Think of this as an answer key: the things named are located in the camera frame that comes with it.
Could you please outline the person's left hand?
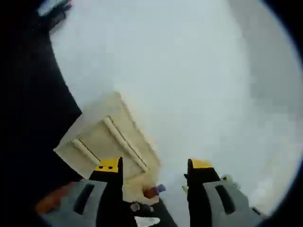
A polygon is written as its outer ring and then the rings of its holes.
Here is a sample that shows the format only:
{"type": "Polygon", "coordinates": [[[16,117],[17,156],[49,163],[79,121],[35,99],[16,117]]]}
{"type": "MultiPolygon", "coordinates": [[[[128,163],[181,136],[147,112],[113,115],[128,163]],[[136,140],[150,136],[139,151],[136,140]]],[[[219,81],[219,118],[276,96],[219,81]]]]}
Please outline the person's left hand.
{"type": "Polygon", "coordinates": [[[70,182],[69,184],[47,194],[35,205],[35,211],[40,214],[46,214],[52,209],[60,206],[61,198],[68,194],[70,188],[74,186],[75,183],[76,182],[70,182]]]}

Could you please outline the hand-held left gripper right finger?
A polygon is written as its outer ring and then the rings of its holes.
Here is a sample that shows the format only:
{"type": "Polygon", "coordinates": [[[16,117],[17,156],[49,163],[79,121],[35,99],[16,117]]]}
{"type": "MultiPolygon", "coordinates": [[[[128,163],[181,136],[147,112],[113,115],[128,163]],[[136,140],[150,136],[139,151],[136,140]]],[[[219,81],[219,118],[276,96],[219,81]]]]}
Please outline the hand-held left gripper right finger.
{"type": "Polygon", "coordinates": [[[231,180],[220,179],[205,160],[187,162],[187,201],[191,227],[257,227],[265,219],[231,180]]]}

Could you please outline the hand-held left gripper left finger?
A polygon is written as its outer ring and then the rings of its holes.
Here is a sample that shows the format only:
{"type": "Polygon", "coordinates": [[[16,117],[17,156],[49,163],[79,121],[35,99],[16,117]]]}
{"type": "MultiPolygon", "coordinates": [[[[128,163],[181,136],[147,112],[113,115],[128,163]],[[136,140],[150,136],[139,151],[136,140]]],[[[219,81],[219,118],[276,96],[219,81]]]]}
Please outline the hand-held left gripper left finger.
{"type": "Polygon", "coordinates": [[[103,159],[74,182],[59,207],[41,215],[49,227],[118,227],[123,223],[123,158],[103,159]]]}

